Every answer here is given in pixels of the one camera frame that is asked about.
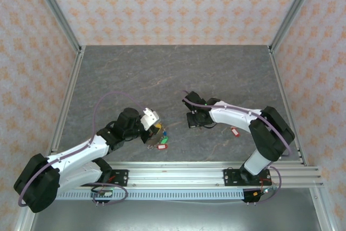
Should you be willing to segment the left base circuit board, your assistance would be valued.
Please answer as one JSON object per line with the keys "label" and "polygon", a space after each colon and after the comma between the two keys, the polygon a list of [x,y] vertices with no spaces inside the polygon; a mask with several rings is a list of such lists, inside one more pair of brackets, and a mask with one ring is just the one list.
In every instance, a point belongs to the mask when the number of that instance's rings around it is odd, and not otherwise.
{"label": "left base circuit board", "polygon": [[92,191],[93,198],[112,198],[113,190],[94,190]]}

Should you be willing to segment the base circuit board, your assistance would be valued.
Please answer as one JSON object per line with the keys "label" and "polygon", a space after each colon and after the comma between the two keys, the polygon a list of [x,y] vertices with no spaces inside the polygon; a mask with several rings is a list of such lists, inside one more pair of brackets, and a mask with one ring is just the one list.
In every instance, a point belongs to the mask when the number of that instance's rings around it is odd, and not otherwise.
{"label": "base circuit board", "polygon": [[264,194],[276,189],[277,189],[276,187],[267,187],[267,188],[264,188],[263,190],[256,190],[252,194],[254,197],[261,197]]}
{"label": "base circuit board", "polygon": [[112,198],[113,190],[94,190],[92,191],[93,198]]}

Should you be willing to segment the grey metal base sheet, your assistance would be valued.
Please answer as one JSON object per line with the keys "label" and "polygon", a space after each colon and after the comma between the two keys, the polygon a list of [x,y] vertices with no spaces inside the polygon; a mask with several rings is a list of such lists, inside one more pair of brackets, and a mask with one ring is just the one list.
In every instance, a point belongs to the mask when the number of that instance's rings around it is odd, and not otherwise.
{"label": "grey metal base sheet", "polygon": [[19,231],[330,231],[310,197],[241,202],[125,201],[97,207],[56,201],[23,220]]}

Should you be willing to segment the right base circuit board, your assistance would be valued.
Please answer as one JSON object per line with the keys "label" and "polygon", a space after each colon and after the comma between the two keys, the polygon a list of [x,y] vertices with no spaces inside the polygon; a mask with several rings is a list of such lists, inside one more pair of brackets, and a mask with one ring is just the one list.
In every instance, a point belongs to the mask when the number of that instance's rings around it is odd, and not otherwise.
{"label": "right base circuit board", "polygon": [[267,187],[267,188],[264,188],[263,190],[256,190],[252,194],[254,197],[261,197],[264,194],[276,189],[277,189],[276,187]]}

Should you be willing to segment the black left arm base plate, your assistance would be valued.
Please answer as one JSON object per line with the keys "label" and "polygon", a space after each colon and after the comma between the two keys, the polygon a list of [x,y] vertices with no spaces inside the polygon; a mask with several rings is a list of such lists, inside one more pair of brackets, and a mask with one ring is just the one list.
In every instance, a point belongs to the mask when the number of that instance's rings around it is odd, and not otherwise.
{"label": "black left arm base plate", "polygon": [[120,170],[112,170],[109,174],[101,174],[100,178],[97,181],[89,182],[81,185],[81,187],[97,187],[97,183],[111,183],[117,184],[122,187],[126,187],[128,183],[128,175],[129,171],[120,169]]}

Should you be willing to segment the aluminium front mounting rail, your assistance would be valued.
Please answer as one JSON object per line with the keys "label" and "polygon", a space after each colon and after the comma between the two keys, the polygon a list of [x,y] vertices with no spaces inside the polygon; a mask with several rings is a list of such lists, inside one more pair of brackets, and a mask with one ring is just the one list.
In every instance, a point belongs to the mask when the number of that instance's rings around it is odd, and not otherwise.
{"label": "aluminium front mounting rail", "polygon": [[[114,169],[127,169],[130,189],[224,189],[223,170],[239,168],[233,162],[109,162]],[[271,179],[282,188],[322,188],[325,183],[316,166],[299,161],[278,161],[270,169]]]}

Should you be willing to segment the aluminium left side rail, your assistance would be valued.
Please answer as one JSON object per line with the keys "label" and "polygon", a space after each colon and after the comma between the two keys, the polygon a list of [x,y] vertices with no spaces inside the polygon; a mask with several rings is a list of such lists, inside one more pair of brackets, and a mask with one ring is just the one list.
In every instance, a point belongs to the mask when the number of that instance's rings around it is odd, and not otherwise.
{"label": "aluminium left side rail", "polygon": [[75,88],[76,81],[78,78],[79,70],[80,70],[80,67],[82,64],[85,48],[86,48],[86,46],[83,45],[76,52],[75,60],[74,60],[74,63],[72,65],[72,68],[70,70],[68,83],[67,83],[65,91],[64,91],[63,101],[62,101],[59,116],[58,116],[58,119],[57,119],[57,122],[55,125],[55,130],[51,135],[50,144],[48,146],[47,151],[45,152],[46,156],[49,156],[51,154],[55,154],[56,151],[58,150],[58,147],[59,147],[59,144],[61,141],[61,137],[62,137],[62,133],[63,133],[63,129],[64,129],[64,125],[65,125],[65,121],[67,118],[68,110],[70,107],[71,99],[72,99],[72,96],[74,93],[74,88]]}

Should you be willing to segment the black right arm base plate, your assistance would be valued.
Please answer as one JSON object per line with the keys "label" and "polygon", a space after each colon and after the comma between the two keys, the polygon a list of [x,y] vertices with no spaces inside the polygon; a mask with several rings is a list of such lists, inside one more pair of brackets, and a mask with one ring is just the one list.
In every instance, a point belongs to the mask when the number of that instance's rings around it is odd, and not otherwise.
{"label": "black right arm base plate", "polygon": [[223,170],[225,186],[270,186],[271,175],[269,169],[263,169],[259,174],[252,175],[245,169],[227,168]]}

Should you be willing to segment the aluminium right side rail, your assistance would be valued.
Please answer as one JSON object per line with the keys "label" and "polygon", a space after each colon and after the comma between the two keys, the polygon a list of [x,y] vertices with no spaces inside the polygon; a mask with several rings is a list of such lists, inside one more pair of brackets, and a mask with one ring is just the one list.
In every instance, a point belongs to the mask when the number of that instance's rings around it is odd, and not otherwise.
{"label": "aluminium right side rail", "polygon": [[274,69],[274,72],[276,75],[276,79],[278,81],[278,86],[279,86],[279,89],[280,89],[280,92],[282,95],[284,107],[285,107],[285,110],[286,110],[286,113],[288,116],[289,125],[291,126],[291,129],[292,129],[293,133],[295,134],[294,144],[295,144],[295,147],[297,150],[297,154],[300,158],[299,161],[300,161],[300,163],[302,163],[306,167],[306,166],[308,166],[308,161],[305,158],[304,148],[302,147],[302,144],[301,144],[300,135],[299,135],[299,132],[297,130],[297,127],[295,124],[296,122],[294,120],[294,117],[293,117],[293,114],[291,111],[290,102],[289,102],[288,97],[286,95],[286,92],[284,89],[284,84],[283,84],[283,81],[282,81],[281,76],[280,76],[277,62],[275,60],[274,51],[272,50],[271,46],[268,45],[267,47],[268,47],[269,56],[270,56],[270,59],[272,62],[272,66],[273,66],[273,69]]}

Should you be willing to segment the aluminium left corner post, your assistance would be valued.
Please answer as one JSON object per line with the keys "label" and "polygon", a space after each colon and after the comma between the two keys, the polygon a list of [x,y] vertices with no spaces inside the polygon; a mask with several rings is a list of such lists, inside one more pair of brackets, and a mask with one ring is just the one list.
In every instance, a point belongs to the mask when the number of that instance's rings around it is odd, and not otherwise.
{"label": "aluminium left corner post", "polygon": [[57,23],[61,27],[62,31],[64,32],[68,42],[72,46],[72,48],[76,52],[81,52],[82,46],[77,40],[77,37],[75,36],[71,26],[68,23],[68,20],[66,19],[62,9],[60,8],[57,0],[45,0],[47,5],[49,6],[52,14],[54,15]]}

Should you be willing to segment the aluminium corner post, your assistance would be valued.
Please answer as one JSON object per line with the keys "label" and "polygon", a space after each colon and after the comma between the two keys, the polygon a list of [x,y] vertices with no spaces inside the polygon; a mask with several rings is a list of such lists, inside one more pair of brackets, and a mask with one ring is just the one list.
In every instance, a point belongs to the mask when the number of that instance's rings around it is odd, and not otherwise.
{"label": "aluminium corner post", "polygon": [[272,40],[272,43],[268,46],[269,52],[274,54],[275,51],[279,48],[280,43],[283,41],[286,36],[289,28],[291,27],[295,17],[300,11],[305,0],[294,0],[292,5],[290,6],[285,18],[283,19],[278,31]]}
{"label": "aluminium corner post", "polygon": [[62,9],[60,8],[57,0],[45,0],[47,5],[49,6],[52,14],[54,15],[57,23],[61,27],[62,31],[64,32],[68,42],[72,46],[72,48],[76,52],[81,52],[82,46],[77,40],[77,37],[75,36],[71,26],[68,23],[68,20],[66,19]]}

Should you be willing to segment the aluminium right corner post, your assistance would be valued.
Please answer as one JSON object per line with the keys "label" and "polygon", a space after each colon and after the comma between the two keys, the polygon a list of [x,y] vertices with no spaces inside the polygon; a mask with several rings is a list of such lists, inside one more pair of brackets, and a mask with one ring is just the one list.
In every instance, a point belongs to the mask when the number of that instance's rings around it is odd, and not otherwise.
{"label": "aluminium right corner post", "polygon": [[291,27],[295,17],[300,11],[305,0],[294,0],[292,5],[290,6],[285,18],[283,19],[278,31],[272,40],[272,43],[268,46],[269,52],[274,54],[275,51],[279,48],[280,43],[283,41],[286,36],[289,28]]}

